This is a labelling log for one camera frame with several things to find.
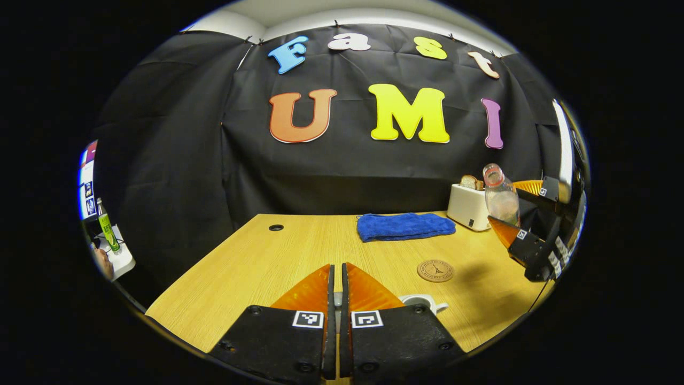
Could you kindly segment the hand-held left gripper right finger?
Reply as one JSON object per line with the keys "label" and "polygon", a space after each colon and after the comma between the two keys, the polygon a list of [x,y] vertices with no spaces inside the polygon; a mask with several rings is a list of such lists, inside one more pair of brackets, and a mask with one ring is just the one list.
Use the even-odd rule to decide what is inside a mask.
{"label": "hand-held left gripper right finger", "polygon": [[342,267],[340,376],[353,382],[417,382],[464,359],[429,305],[404,304],[361,268]]}

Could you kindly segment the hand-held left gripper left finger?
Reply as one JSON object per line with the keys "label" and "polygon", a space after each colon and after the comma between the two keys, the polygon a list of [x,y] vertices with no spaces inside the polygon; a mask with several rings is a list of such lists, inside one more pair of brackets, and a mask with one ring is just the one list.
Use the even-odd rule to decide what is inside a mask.
{"label": "hand-held left gripper left finger", "polygon": [[272,305],[249,305],[208,355],[269,382],[334,378],[334,273],[333,265],[323,265]]}

